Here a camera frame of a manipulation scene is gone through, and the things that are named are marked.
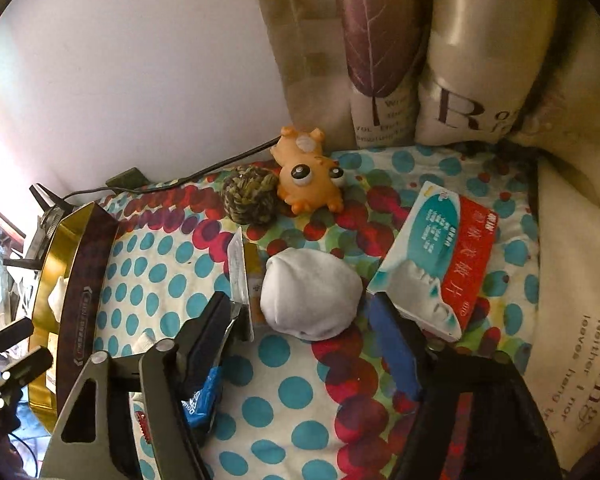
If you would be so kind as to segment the silver pill blister pack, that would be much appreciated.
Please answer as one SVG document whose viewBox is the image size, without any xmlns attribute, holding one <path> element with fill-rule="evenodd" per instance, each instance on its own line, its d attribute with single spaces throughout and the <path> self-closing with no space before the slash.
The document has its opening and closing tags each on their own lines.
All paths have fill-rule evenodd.
<svg viewBox="0 0 600 480">
<path fill-rule="evenodd" d="M 230 301 L 237 337 L 253 342 L 256 333 L 266 326 L 260 307 L 265 274 L 264 260 L 258 246 L 250 242 L 238 228 L 227 246 L 230 271 Z"/>
</svg>

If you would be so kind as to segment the black blue protein bar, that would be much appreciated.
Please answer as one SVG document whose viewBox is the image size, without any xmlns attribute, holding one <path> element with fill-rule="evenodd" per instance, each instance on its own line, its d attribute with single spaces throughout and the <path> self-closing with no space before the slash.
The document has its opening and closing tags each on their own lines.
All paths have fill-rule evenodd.
<svg viewBox="0 0 600 480">
<path fill-rule="evenodd" d="M 203 446 L 214 424 L 216 410 L 222 396 L 222 367 L 214 366 L 200 390 L 182 402 L 183 413 L 190 437 Z"/>
</svg>

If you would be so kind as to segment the gold metal tin tray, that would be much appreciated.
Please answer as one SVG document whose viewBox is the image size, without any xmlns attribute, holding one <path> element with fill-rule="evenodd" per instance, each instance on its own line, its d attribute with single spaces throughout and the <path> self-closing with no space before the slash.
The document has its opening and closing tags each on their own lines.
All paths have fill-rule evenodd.
<svg viewBox="0 0 600 480">
<path fill-rule="evenodd" d="M 117 230 L 117 220 L 90 203 L 61 220 L 47 249 L 34 297 L 29 348 L 47 348 L 54 362 L 28 385 L 28 393 L 30 409 L 49 432 L 93 352 L 99 298 Z M 47 298 L 60 276 L 69 281 L 57 323 Z"/>
</svg>

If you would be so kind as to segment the black wifi router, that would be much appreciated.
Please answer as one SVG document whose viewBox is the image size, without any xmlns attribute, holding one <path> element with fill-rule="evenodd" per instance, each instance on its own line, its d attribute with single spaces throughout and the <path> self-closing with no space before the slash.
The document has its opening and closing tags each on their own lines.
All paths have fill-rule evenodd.
<svg viewBox="0 0 600 480">
<path fill-rule="evenodd" d="M 42 216 L 36 220 L 33 234 L 24 240 L 26 247 L 23 258 L 4 258 L 2 263 L 8 268 L 41 271 L 47 249 L 50 248 L 50 242 L 61 220 L 72 214 L 76 210 L 76 206 L 56 195 L 41 183 L 32 184 L 29 191 L 42 209 Z"/>
</svg>

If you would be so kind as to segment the polka dot bed sheet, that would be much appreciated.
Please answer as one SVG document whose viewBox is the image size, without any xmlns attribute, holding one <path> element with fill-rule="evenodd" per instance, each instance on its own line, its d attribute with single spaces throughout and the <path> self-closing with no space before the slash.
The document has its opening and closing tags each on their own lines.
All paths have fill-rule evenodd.
<svg viewBox="0 0 600 480">
<path fill-rule="evenodd" d="M 420 187 L 434 182 L 498 214 L 498 234 L 460 351 L 530 356 L 539 302 L 538 227 L 532 165 L 497 146 L 340 151 L 344 208 L 280 214 L 247 237 L 261 256 L 311 248 L 373 277 Z M 220 191 L 224 174 L 181 188 L 102 200 L 118 220 L 102 283 L 94 346 L 128 356 L 142 338 L 174 336 L 227 292 L 226 248 L 236 226 Z M 264 332 L 233 344 L 223 362 L 223 396 L 201 454 L 215 479 L 383 479 L 415 417 L 398 391 L 365 318 L 316 342 Z"/>
</svg>

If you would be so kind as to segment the green woven rope ball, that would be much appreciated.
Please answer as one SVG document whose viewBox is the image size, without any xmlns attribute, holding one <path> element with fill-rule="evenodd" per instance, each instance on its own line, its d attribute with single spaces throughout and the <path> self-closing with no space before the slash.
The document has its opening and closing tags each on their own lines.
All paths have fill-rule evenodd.
<svg viewBox="0 0 600 480">
<path fill-rule="evenodd" d="M 230 220 L 241 226 L 264 226 L 277 211 L 278 177 L 256 166 L 238 166 L 224 179 L 221 200 Z"/>
</svg>

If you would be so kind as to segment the black power adapter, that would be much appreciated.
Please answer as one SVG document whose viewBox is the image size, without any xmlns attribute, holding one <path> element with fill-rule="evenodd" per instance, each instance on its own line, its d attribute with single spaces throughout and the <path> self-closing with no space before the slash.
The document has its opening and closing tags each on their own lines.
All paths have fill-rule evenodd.
<svg viewBox="0 0 600 480">
<path fill-rule="evenodd" d="M 124 170 L 106 181 L 108 188 L 136 190 L 150 183 L 147 177 L 136 167 Z"/>
</svg>

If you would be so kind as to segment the red candy wrapper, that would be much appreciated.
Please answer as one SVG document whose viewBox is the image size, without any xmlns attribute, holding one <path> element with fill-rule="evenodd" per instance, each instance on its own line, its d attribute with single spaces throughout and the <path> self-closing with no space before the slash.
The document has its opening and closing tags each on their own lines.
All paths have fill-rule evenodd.
<svg viewBox="0 0 600 480">
<path fill-rule="evenodd" d="M 138 408 L 136 406 L 135 408 L 133 408 L 133 414 L 138 423 L 138 426 L 140 426 L 140 432 L 142 433 L 142 436 L 143 436 L 145 442 L 149 445 L 152 445 L 151 433 L 150 433 L 150 429 L 149 429 L 149 425 L 148 425 L 148 418 L 146 416 L 146 413 L 144 412 L 144 410 L 142 408 Z"/>
</svg>

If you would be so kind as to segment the beige printed curtain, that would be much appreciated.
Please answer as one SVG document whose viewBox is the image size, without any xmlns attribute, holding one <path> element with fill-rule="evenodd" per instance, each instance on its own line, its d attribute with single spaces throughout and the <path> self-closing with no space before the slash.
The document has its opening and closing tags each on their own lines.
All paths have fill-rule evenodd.
<svg viewBox="0 0 600 480">
<path fill-rule="evenodd" d="M 600 0 L 260 0 L 292 120 L 344 143 L 539 155 L 527 370 L 558 460 L 600 479 Z"/>
</svg>

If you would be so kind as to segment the white sock round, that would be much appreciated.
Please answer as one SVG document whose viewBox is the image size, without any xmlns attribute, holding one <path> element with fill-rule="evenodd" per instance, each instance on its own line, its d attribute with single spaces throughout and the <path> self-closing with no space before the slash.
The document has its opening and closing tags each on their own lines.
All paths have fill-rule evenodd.
<svg viewBox="0 0 600 480">
<path fill-rule="evenodd" d="M 272 330 L 322 341 L 351 325 L 362 295 L 360 276 L 341 259 L 316 249 L 288 248 L 266 262 L 260 308 Z"/>
</svg>

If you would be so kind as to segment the orange rubber animal toy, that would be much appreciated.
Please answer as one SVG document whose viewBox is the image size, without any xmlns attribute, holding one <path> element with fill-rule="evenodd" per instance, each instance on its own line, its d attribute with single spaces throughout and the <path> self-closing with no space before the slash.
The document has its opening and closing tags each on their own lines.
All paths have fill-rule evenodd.
<svg viewBox="0 0 600 480">
<path fill-rule="evenodd" d="M 323 155 L 325 138 L 320 128 L 302 132 L 287 126 L 271 148 L 280 167 L 277 196 L 293 214 L 312 214 L 323 207 L 336 214 L 343 211 L 346 178 L 338 162 Z"/>
</svg>

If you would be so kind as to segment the grey sock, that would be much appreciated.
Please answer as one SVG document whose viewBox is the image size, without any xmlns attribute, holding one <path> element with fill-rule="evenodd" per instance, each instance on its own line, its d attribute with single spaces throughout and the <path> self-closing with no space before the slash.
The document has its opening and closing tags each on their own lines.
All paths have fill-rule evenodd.
<svg viewBox="0 0 600 480">
<path fill-rule="evenodd" d="M 142 354 L 149 350 L 155 344 L 155 337 L 147 332 L 143 332 L 132 344 L 133 354 Z"/>
</svg>

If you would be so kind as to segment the white sock front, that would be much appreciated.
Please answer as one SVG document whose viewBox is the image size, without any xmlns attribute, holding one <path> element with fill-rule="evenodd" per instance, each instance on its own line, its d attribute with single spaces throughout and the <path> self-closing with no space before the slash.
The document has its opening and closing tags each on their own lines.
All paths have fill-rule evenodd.
<svg viewBox="0 0 600 480">
<path fill-rule="evenodd" d="M 60 276 L 47 298 L 48 306 L 50 307 L 50 310 L 52 311 L 54 319 L 57 323 L 61 321 L 62 309 L 64 308 L 68 288 L 68 281 L 68 278 Z"/>
</svg>

